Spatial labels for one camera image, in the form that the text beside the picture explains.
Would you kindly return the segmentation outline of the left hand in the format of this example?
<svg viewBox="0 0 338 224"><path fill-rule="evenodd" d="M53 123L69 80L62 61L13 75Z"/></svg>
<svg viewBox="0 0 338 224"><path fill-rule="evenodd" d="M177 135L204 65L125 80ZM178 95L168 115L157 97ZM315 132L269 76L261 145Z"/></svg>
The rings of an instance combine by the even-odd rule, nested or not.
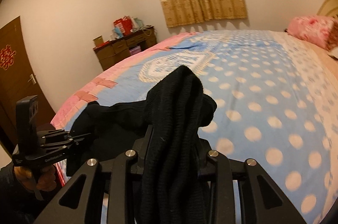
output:
<svg viewBox="0 0 338 224"><path fill-rule="evenodd" d="M52 191L56 188L56 169L53 165L45 167L36 178L34 173L25 167L14 167L14 174L17 181L27 190Z"/></svg>

